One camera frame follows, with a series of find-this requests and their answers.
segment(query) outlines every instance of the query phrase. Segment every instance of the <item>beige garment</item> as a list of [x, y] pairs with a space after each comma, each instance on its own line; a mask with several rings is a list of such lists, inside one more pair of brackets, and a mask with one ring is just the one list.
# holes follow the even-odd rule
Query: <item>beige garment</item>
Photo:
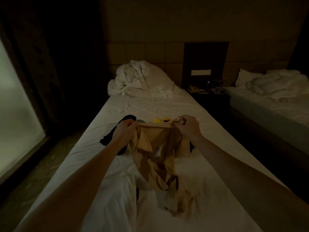
[[166, 191], [164, 208], [179, 215], [191, 206], [193, 196], [175, 173], [174, 158], [190, 153], [190, 142], [177, 128], [166, 123], [140, 123], [129, 144], [134, 163], [155, 191]]

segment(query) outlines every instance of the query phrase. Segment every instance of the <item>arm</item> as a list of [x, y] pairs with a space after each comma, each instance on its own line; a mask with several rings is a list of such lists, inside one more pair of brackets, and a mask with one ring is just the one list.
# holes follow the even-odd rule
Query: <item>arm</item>
[[202, 153], [263, 231], [309, 231], [309, 206], [268, 176], [229, 155], [200, 132], [195, 117], [174, 123]]
[[111, 142], [66, 179], [15, 231], [78, 231], [117, 153], [137, 127], [132, 119], [117, 125]]

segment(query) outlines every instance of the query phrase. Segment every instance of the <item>person's left arm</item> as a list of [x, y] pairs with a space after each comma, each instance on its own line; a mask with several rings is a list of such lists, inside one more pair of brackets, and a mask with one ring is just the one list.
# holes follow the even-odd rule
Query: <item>person's left arm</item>
[[109, 166], [136, 127], [132, 119], [119, 123], [111, 142], [66, 179], [15, 231], [78, 231]]

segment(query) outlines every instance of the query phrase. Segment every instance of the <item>patterned carpet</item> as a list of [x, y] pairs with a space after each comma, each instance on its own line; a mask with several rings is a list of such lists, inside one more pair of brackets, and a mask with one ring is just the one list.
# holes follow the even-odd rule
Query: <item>patterned carpet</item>
[[13, 231], [85, 129], [72, 133], [56, 143], [38, 165], [0, 204], [0, 231]]

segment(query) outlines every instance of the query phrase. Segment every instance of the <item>person's left hand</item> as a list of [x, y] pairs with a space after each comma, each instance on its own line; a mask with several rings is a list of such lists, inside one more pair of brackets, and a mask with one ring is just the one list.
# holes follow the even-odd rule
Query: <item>person's left hand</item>
[[114, 145], [122, 149], [129, 143], [129, 141], [133, 137], [137, 125], [138, 122], [132, 119], [121, 121], [115, 129], [113, 133], [113, 138], [110, 143], [113, 143]]

